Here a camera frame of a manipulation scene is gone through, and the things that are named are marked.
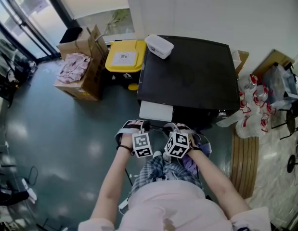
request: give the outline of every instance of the trash can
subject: trash can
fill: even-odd
[[[143,40],[111,43],[105,67],[123,87],[138,90],[146,44]]]

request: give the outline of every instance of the person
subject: person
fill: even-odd
[[[139,125],[141,121],[130,124]],[[192,136],[189,140],[192,149],[188,155],[197,164],[219,205],[205,198],[198,178],[183,167],[167,162],[161,152],[155,152],[132,186],[129,210],[118,230],[271,230],[268,208],[250,209],[231,181],[200,150],[196,150]],[[132,148],[132,136],[124,133],[91,218],[80,223],[79,231],[115,230],[125,167],[131,154],[127,148]]]
[[[37,195],[32,190],[28,188],[25,179],[22,179],[22,183],[25,187],[25,191],[13,193],[11,190],[6,190],[0,187],[0,205],[10,206],[26,199],[30,200],[33,204],[37,201]]]

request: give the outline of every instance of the black tabletop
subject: black tabletop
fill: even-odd
[[[146,49],[139,100],[201,109],[239,108],[228,45],[195,38],[161,37],[174,44],[174,48],[165,60]]]

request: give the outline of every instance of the person's left arm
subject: person's left arm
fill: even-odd
[[[125,135],[127,137],[129,136],[129,134],[124,134],[121,144],[132,147],[131,138],[126,139],[124,138]],[[103,218],[111,221],[113,224],[115,223],[125,167],[129,158],[130,152],[126,148],[119,147],[115,159],[103,181],[91,219]]]

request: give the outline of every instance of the glass door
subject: glass door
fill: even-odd
[[[66,26],[49,0],[0,0],[0,23],[37,59],[59,56]]]

